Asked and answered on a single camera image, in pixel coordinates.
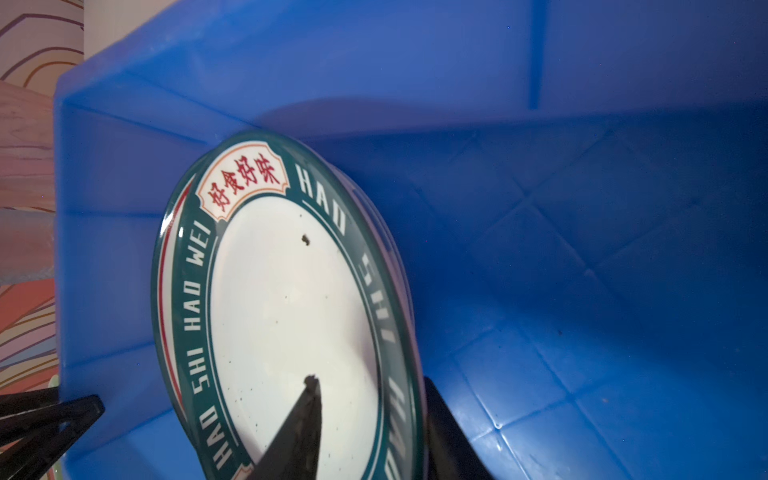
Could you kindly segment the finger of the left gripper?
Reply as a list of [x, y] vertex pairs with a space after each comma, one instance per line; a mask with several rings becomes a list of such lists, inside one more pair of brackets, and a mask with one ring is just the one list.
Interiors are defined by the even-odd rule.
[[1, 477], [41, 479], [104, 414], [96, 395], [61, 402], [56, 387], [1, 397]]

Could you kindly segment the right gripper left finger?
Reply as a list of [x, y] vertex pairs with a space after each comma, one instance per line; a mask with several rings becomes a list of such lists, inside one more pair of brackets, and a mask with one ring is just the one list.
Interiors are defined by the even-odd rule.
[[248, 479], [315, 480], [322, 433], [320, 382], [304, 379], [304, 390]]

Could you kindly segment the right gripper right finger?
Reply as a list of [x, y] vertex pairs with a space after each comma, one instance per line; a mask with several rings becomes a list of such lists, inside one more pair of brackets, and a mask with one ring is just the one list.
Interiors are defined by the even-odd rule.
[[492, 480], [435, 384], [424, 378], [429, 480]]

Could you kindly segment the white plate green lettered rim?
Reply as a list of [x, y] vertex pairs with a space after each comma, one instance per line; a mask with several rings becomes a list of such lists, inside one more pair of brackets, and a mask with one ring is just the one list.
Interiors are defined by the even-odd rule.
[[321, 479], [423, 479], [407, 276], [368, 197], [303, 143], [251, 130], [178, 182], [154, 247], [164, 382], [208, 479], [255, 473], [314, 377]]

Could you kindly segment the blue plastic bin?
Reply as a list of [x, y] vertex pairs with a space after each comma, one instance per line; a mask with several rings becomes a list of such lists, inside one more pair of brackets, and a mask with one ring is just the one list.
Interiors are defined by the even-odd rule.
[[154, 243], [237, 132], [369, 196], [423, 367], [504, 479], [767, 475], [763, 1], [178, 1], [54, 100], [70, 479], [192, 479]]

